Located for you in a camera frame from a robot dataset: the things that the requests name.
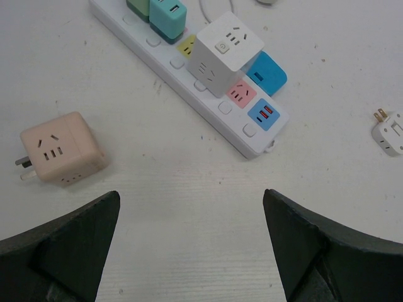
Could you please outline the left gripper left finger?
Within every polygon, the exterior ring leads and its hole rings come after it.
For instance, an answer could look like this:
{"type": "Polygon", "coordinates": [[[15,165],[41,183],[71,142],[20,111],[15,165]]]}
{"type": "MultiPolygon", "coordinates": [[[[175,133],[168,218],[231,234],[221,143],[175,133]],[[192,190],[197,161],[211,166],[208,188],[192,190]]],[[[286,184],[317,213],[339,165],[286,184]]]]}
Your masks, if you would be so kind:
{"type": "Polygon", "coordinates": [[[110,191],[1,241],[1,301],[95,301],[120,212],[110,191]]]}

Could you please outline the white round travel adapter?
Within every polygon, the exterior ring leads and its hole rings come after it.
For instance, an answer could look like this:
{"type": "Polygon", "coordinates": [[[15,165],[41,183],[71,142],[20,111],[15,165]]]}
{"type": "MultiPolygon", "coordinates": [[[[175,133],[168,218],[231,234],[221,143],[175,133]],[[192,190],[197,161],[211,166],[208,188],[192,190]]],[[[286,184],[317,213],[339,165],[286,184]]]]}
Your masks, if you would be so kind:
{"type": "Polygon", "coordinates": [[[402,155],[402,112],[386,113],[379,108],[374,114],[378,121],[372,130],[372,138],[378,146],[389,156],[402,155]]]}

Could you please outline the beige cube socket adapter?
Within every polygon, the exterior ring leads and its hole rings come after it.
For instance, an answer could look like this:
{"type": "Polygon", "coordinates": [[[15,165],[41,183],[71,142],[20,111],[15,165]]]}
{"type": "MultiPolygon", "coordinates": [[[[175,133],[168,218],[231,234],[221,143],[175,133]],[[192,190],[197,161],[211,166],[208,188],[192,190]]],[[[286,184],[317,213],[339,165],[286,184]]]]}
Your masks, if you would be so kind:
{"type": "Polygon", "coordinates": [[[15,164],[33,169],[20,176],[37,176],[42,182],[68,186],[103,170],[106,155],[90,127],[75,111],[20,133],[27,156],[15,164]]]}

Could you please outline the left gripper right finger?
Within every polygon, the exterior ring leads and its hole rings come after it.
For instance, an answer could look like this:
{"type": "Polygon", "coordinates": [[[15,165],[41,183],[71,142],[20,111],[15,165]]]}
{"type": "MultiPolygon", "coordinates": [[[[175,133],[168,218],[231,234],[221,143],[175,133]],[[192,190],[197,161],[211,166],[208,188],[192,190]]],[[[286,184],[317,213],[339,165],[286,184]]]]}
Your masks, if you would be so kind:
{"type": "Polygon", "coordinates": [[[287,301],[402,301],[402,244],[267,189],[263,207],[287,301]]]}

